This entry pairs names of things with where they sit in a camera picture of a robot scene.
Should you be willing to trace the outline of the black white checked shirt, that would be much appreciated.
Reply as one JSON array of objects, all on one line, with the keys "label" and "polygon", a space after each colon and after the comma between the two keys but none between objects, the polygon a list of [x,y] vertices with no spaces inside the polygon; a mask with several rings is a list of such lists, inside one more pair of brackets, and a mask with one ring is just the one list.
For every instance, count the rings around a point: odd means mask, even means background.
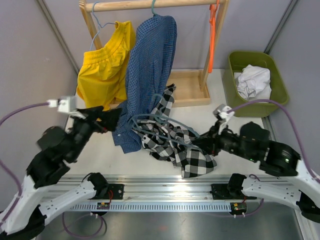
[{"label": "black white checked shirt", "polygon": [[[151,114],[169,117],[174,99],[176,86],[171,84],[164,89],[163,95],[151,111]],[[191,141],[196,137],[185,127],[178,124],[160,123],[153,117],[137,119],[137,130],[142,148],[159,160],[172,163],[181,169],[183,178],[194,178],[208,174],[217,166],[211,154],[207,154],[198,147],[192,146]]]}]

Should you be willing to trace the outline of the grey blue hanger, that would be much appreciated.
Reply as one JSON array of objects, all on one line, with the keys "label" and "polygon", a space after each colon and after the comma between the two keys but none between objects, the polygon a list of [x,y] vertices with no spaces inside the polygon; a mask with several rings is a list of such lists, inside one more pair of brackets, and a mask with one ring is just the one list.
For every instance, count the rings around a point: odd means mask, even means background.
[{"label": "grey blue hanger", "polygon": [[129,123],[132,122],[132,126],[137,126],[137,119],[139,117],[153,117],[157,122],[160,122],[162,124],[164,123],[169,123],[169,122],[174,122],[176,124],[178,124],[179,126],[183,126],[184,128],[186,128],[188,131],[190,131],[191,133],[193,133],[195,135],[195,137],[200,137],[200,135],[192,128],[189,127],[187,125],[185,125],[184,123],[177,121],[173,118],[170,118],[168,116],[165,115],[160,115],[160,114],[151,114],[151,113],[143,113],[143,114],[135,114],[133,115],[130,119],[129,119]]}]

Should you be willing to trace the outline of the orange hanger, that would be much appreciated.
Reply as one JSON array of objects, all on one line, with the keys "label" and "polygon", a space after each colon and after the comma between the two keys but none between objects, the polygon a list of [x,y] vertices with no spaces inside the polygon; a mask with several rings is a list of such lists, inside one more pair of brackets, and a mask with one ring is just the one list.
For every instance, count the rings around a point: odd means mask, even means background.
[{"label": "orange hanger", "polygon": [[207,72],[210,74],[214,65],[214,54],[215,54],[215,37],[216,37],[216,15],[219,8],[220,1],[217,0],[216,4],[211,4],[209,6],[210,10],[210,43],[209,43],[209,60]]}]

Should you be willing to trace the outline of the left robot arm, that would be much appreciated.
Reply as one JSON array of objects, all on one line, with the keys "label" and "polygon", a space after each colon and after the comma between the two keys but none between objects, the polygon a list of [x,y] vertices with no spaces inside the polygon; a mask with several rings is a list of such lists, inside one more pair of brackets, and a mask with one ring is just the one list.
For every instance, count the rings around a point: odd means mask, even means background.
[{"label": "left robot arm", "polygon": [[73,119],[69,131],[59,126],[48,128],[37,141],[40,152],[26,169],[22,185],[10,205],[0,214],[2,240],[31,240],[63,212],[92,198],[103,199],[109,184],[99,172],[91,173],[87,180],[74,189],[42,202],[50,188],[70,170],[93,133],[115,131],[122,110],[91,108],[58,108]]}]

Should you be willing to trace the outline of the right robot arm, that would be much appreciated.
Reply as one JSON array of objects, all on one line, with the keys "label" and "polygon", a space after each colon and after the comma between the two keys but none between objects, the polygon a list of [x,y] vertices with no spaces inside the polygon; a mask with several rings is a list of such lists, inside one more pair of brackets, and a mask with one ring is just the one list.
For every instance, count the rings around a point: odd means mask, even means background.
[{"label": "right robot arm", "polygon": [[233,173],[226,187],[228,196],[268,199],[300,211],[306,219],[319,223],[320,184],[297,151],[287,144],[270,140],[269,131],[253,122],[243,125],[239,134],[228,127],[219,130],[220,126],[217,121],[208,132],[192,140],[192,144],[214,156],[225,151],[259,163],[261,171],[290,183],[290,186],[281,187]]}]

